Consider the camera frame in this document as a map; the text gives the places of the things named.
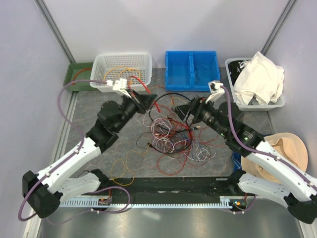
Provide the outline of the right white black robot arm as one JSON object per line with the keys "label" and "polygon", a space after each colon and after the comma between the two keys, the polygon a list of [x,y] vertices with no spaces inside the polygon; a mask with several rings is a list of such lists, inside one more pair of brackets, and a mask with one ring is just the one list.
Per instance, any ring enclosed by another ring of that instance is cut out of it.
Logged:
{"label": "right white black robot arm", "polygon": [[180,119],[192,115],[193,123],[205,123],[225,139],[232,151],[261,166],[279,181],[256,178],[246,171],[234,172],[226,186],[230,194],[243,191],[259,195],[282,205],[299,221],[312,224],[317,218],[317,179],[283,157],[260,133],[234,119],[231,106],[227,102],[225,112],[215,109],[206,98],[196,97],[173,111]]}

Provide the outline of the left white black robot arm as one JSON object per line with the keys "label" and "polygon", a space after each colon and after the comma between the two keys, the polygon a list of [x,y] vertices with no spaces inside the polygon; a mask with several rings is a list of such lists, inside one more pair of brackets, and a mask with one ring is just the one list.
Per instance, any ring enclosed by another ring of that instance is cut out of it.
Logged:
{"label": "left white black robot arm", "polygon": [[26,172],[22,177],[24,200],[18,211],[18,219],[24,221],[22,210],[29,204],[39,218],[50,216],[60,204],[84,193],[107,193],[109,184],[101,171],[94,170],[83,178],[70,176],[90,160],[101,155],[118,139],[118,133],[133,116],[145,114],[155,101],[155,94],[139,94],[127,90],[121,104],[106,101],[97,114],[94,126],[81,134],[80,142],[63,157],[37,173]]}

